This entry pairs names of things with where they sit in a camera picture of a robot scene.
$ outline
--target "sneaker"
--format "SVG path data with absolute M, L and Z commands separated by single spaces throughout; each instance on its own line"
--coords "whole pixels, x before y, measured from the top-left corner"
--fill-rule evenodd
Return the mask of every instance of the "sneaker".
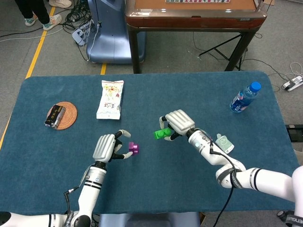
M 34 25 L 36 20 L 38 20 L 38 17 L 34 14 L 32 18 L 30 18 L 30 19 L 25 18 L 24 20 L 25 20 L 25 25 L 28 27 L 31 27 Z
M 60 14 L 49 17 L 49 22 L 47 24 L 43 24 L 43 30 L 45 31 L 51 30 L 53 27 L 58 25 L 61 21 L 62 21 L 62 17 Z
M 60 8 L 68 8 L 71 6 L 70 0 L 49 0 L 48 2 L 51 6 L 60 7 Z

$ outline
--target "gray carpet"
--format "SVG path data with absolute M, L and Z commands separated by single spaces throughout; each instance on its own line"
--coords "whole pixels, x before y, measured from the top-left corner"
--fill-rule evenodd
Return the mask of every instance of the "gray carpet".
M 276 0 L 276 5 L 268 11 L 268 18 L 260 29 L 262 39 L 254 38 L 249 46 L 246 58 L 255 58 L 271 64 L 276 70 L 288 73 L 289 64 L 296 61 L 303 64 L 303 4 L 287 0 Z M 0 1 L 0 35 L 29 31 L 38 28 L 24 25 L 24 20 L 14 1 Z M 39 30 L 26 35 L 14 37 L 33 37 L 41 35 Z M 233 34 L 195 33 L 196 44 L 202 49 L 210 48 Z M 39 39 L 15 40 L 0 43 L 0 135 L 2 135 L 11 110 L 15 104 L 20 84 L 24 79 L 34 56 Z M 33 75 L 75 75 L 99 73 L 100 65 L 85 62 L 69 35 L 63 31 L 45 39 L 43 51 L 40 53 Z M 230 53 L 229 44 L 220 50 Z M 219 71 L 223 70 L 226 61 L 217 61 L 209 55 L 202 60 L 197 59 L 200 51 L 192 43 L 191 33 L 148 33 L 147 56 L 143 71 L 148 72 L 184 72 L 184 71 Z M 243 69 L 261 70 L 273 73 L 268 66 L 257 61 L 245 61 Z M 107 74 L 131 73 L 130 65 L 108 65 Z M 278 76 L 270 77 L 272 84 L 280 87 L 284 81 Z M 286 124 L 303 124 L 303 86 L 292 92 L 279 91 L 276 97 Z M 303 143 L 293 143 L 298 150 L 297 156 L 303 165 Z M 215 213 L 208 214 L 207 226 L 212 226 Z M 285 226 L 276 220 L 275 211 L 226 212 L 218 226 Z

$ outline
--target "plastic bottle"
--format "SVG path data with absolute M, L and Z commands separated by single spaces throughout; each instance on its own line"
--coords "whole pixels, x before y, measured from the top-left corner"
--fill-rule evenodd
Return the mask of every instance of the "plastic bottle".
M 230 109 L 233 112 L 241 113 L 246 107 L 254 101 L 261 89 L 259 82 L 253 82 L 249 86 L 241 90 L 230 104 Z

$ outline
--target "wicker coaster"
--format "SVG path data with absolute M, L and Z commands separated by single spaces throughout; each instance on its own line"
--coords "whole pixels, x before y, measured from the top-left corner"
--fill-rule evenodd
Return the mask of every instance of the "wicker coaster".
M 72 126 L 77 119 L 77 108 L 70 102 L 59 102 L 56 105 L 61 105 L 66 108 L 57 130 L 67 129 Z

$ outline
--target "robotic arm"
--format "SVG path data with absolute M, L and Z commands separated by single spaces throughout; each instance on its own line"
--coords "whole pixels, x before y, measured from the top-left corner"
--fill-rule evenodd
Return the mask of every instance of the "robotic arm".
M 95 164 L 87 169 L 79 186 L 64 193 L 68 202 L 67 215 L 23 216 L 10 212 L 0 212 L 0 227 L 90 227 L 92 212 L 107 172 L 106 164 L 112 159 L 127 159 L 138 153 L 138 150 L 134 150 L 134 152 L 130 151 L 123 155 L 117 154 L 117 151 L 122 147 L 122 142 L 118 138 L 122 135 L 131 137 L 128 131 L 119 130 L 115 134 L 103 135 L 99 138 L 93 154 Z M 85 181 L 84 186 L 78 200 L 79 211 L 72 212 L 69 207 L 68 195 L 77 190 L 83 181 Z
M 224 188 L 248 188 L 295 202 L 293 217 L 287 221 L 294 227 L 303 227 L 303 166 L 297 168 L 292 178 L 283 173 L 260 168 L 246 170 L 238 160 L 226 155 L 213 144 L 211 137 L 182 110 L 160 117 L 160 128 L 164 122 L 175 132 L 165 140 L 173 141 L 178 136 L 187 136 L 188 142 L 211 164 L 221 165 L 216 172 L 217 182 Z

